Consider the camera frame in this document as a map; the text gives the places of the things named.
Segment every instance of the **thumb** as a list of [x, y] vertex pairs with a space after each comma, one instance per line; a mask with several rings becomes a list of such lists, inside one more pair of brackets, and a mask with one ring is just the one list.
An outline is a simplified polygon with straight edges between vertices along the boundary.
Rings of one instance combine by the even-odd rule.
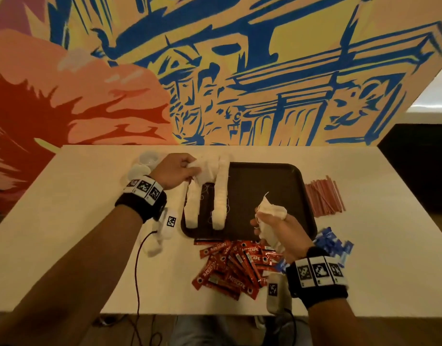
[[199, 167], [186, 167], [183, 170], [185, 178], [197, 176], [201, 173], [201, 168]]
[[263, 212], [257, 212], [256, 216], [263, 221], [264, 223], [267, 223], [268, 225], [270, 225], [271, 227], [277, 227], [280, 222], [282, 221], [279, 217], [276, 217], [274, 215], [271, 214], [265, 214]]

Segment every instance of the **mural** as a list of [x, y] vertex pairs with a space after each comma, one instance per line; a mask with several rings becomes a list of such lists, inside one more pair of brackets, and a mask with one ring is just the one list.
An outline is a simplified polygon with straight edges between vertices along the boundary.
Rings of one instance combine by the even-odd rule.
[[63, 144], [376, 145], [442, 0], [0, 0], [0, 213]]

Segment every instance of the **forearm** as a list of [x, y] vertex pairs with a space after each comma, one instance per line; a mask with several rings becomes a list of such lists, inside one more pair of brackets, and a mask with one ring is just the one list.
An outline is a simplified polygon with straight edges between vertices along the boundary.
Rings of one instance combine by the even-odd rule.
[[344, 298], [323, 301], [309, 308], [309, 327], [314, 346], [368, 344], [365, 330]]
[[114, 291], [141, 225], [135, 211], [116, 207], [2, 321], [0, 343], [78, 343]]

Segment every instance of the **black wristband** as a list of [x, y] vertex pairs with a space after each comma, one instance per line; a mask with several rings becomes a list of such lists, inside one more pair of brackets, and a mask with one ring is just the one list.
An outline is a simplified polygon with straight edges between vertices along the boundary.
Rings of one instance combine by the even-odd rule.
[[154, 218], [159, 220], [166, 205], [166, 193], [163, 188], [149, 176], [132, 180], [124, 189], [123, 194], [115, 202], [126, 205], [136, 211], [143, 223]]
[[286, 269], [291, 296], [300, 298], [307, 309], [322, 301], [347, 298], [346, 280], [334, 261], [325, 250], [311, 247], [306, 259], [295, 261]]

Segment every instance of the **person's left hand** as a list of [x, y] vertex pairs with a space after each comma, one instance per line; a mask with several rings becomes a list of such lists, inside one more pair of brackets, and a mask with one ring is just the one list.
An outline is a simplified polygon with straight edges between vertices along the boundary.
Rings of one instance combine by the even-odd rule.
[[173, 189], [201, 172], [199, 167], [186, 167], [195, 158], [188, 153], [168, 154], [149, 174], [164, 190]]

